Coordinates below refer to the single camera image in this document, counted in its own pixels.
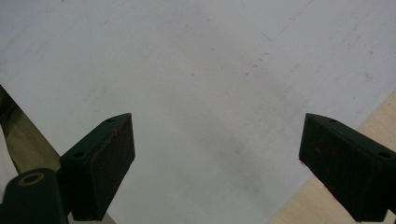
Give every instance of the white sheet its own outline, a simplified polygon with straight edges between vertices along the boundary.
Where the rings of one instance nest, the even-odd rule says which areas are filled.
[[[395,88],[396,2],[3,1],[0,82],[60,154],[132,112],[121,223],[263,223],[310,176],[304,113]]]

